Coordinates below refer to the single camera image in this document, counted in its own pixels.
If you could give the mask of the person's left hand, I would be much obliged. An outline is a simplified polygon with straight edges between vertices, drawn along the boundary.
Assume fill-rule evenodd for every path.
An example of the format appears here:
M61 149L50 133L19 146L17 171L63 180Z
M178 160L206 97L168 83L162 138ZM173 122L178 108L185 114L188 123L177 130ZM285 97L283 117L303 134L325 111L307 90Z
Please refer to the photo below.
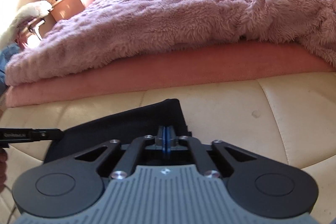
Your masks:
M0 149L0 192L2 193L5 188L5 182L7 180L6 170L7 170L7 152L1 148Z

